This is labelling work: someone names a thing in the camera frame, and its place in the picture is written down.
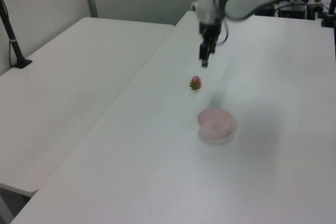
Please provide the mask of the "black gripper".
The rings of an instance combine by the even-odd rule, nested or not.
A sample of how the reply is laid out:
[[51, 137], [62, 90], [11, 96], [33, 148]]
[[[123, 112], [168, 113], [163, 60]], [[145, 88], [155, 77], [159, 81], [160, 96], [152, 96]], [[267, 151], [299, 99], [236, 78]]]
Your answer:
[[199, 60], [202, 67], [208, 67], [209, 54], [214, 54], [218, 38], [222, 31], [222, 22], [216, 22], [214, 24], [199, 23], [199, 33], [203, 38], [203, 42], [200, 44]]

